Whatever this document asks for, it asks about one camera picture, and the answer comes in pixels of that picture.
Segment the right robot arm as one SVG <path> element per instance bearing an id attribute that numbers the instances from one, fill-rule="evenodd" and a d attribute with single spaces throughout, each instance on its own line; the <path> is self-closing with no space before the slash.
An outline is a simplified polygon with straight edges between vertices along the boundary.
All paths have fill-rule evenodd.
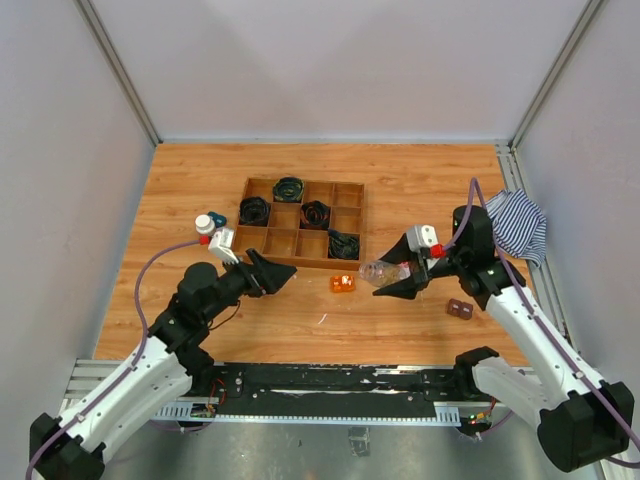
<path id="1" fill-rule="evenodd" d="M 375 295 L 412 300 L 431 281 L 457 277 L 517 344 L 536 377 L 528 379 L 495 350 L 479 347 L 457 356 L 455 392 L 466 400 L 485 394 L 504 404 L 535 431 L 547 458 L 563 472 L 616 462 L 639 441 L 631 429 L 631 391 L 622 382 L 607 382 L 548 320 L 524 277 L 497 253 L 485 209 L 456 208 L 452 233 L 452 244 L 444 246 L 433 226 L 411 227 L 381 258 L 407 265 L 408 277 Z"/>

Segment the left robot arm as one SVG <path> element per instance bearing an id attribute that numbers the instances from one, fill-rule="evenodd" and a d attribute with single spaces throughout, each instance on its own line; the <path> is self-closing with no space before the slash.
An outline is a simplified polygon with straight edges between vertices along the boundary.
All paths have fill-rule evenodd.
<path id="1" fill-rule="evenodd" d="M 211 322 L 244 296 L 274 295 L 296 274 L 292 265 L 271 262 L 256 250 L 248 261 L 190 265 L 164 311 L 142 325 L 131 355 L 75 406 L 58 417 L 41 414 L 29 433 L 25 476 L 98 479 L 122 445 L 165 404 L 214 383 L 214 361 L 200 345 Z"/>

